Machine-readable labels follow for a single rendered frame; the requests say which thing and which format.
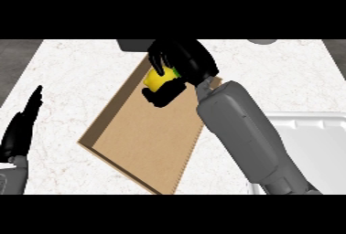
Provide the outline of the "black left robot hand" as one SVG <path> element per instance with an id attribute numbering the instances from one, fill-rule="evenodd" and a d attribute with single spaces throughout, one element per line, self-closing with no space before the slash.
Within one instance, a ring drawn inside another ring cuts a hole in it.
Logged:
<path id="1" fill-rule="evenodd" d="M 27 156 L 32 127 L 38 117 L 41 101 L 41 86 L 37 86 L 24 110 L 18 112 L 9 122 L 7 129 L 0 142 L 0 163 L 6 163 L 10 157 Z"/>

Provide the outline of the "white plastic tray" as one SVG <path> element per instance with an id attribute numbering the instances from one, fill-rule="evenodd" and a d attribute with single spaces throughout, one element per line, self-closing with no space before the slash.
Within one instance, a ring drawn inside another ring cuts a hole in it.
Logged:
<path id="1" fill-rule="evenodd" d="M 322 194 L 346 194 L 346 113 L 263 113 L 308 182 Z"/>

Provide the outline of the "brown cardboard box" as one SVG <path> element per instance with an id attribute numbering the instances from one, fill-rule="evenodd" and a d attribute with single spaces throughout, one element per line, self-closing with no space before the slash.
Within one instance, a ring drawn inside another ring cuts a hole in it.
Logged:
<path id="1" fill-rule="evenodd" d="M 154 194 L 171 194 L 203 130 L 195 87 L 164 108 L 142 95 L 151 64 L 142 60 L 78 144 Z"/>

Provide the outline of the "yellow lemon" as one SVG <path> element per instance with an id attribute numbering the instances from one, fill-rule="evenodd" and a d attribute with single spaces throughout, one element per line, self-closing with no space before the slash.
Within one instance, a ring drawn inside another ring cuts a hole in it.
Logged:
<path id="1" fill-rule="evenodd" d="M 155 69 L 151 69 L 143 80 L 143 84 L 148 86 L 149 90 L 155 92 L 164 83 L 177 78 L 174 70 L 169 67 L 164 67 L 164 75 L 160 76 Z"/>

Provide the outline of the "dark grey appliance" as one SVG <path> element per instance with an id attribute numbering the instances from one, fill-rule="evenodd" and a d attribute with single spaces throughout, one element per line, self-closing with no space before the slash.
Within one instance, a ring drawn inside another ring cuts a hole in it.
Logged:
<path id="1" fill-rule="evenodd" d="M 118 47 L 126 52 L 146 52 L 152 44 L 152 39 L 118 39 Z"/>

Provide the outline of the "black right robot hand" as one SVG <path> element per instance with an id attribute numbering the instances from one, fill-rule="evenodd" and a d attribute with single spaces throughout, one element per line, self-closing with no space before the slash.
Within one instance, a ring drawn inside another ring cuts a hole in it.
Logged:
<path id="1" fill-rule="evenodd" d="M 174 69 L 179 77 L 164 82 L 157 91 L 149 88 L 142 94 L 155 107 L 164 108 L 186 89 L 185 83 L 195 87 L 219 73 L 213 56 L 195 39 L 155 39 L 149 49 L 149 63 L 160 76 L 164 77 L 164 67 Z"/>

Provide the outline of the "pale grey round object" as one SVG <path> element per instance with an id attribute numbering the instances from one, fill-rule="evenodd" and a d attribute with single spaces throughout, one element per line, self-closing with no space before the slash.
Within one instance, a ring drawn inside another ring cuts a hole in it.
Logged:
<path id="1" fill-rule="evenodd" d="M 257 45 L 271 45 L 276 42 L 276 39 L 247 39 L 247 40 Z"/>

